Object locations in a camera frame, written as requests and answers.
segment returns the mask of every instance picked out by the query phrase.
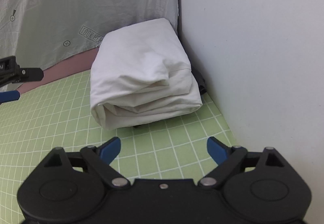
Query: screw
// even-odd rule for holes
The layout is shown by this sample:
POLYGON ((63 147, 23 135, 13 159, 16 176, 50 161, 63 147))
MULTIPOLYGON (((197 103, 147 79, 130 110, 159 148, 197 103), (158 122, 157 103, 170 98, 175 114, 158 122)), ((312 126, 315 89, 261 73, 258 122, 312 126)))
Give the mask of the screw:
POLYGON ((161 185, 159 185, 159 187, 161 189, 167 189, 169 187, 169 185, 168 184, 161 184, 161 185))
POLYGON ((123 177, 114 178, 111 182, 114 186, 117 186, 117 187, 122 187, 122 186, 125 186, 128 184, 128 180, 123 177))
POLYGON ((212 178, 212 177, 204 177, 200 180, 200 183, 203 186, 213 186, 217 183, 216 179, 212 178))

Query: pink fabric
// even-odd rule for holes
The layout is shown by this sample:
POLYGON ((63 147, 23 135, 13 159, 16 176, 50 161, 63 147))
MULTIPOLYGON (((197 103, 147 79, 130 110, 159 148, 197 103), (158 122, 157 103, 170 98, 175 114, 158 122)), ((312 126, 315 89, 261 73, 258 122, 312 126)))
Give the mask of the pink fabric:
POLYGON ((40 82, 26 82, 17 90, 20 94, 35 89, 49 82, 91 69, 99 48, 94 48, 63 60, 44 71, 44 78, 40 82))

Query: white fabric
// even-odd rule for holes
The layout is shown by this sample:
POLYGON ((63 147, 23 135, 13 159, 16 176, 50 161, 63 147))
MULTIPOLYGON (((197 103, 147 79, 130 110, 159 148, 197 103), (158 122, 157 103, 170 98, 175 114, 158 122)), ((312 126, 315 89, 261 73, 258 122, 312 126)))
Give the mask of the white fabric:
POLYGON ((98 47, 110 31, 161 17, 176 30, 178 0, 0 0, 0 58, 47 69, 98 47))
POLYGON ((188 114, 202 105, 189 59, 164 18, 108 33, 90 82, 91 112, 107 130, 188 114))

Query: folded white cloth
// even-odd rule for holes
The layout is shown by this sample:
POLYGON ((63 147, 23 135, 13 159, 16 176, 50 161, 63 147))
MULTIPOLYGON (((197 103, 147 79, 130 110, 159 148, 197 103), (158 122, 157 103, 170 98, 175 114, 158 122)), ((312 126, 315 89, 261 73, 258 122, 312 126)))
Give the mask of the folded white cloth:
POLYGON ((90 82, 91 113, 107 130, 191 113, 202 105, 189 59, 163 18, 108 33, 90 82))

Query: white wall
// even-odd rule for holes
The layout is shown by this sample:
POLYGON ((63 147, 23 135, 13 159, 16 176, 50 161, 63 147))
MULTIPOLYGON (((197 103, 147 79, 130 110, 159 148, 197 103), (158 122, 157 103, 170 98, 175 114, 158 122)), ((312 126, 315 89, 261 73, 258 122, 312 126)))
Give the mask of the white wall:
POLYGON ((238 142, 275 146, 324 223, 324 0, 180 0, 180 38, 238 142))

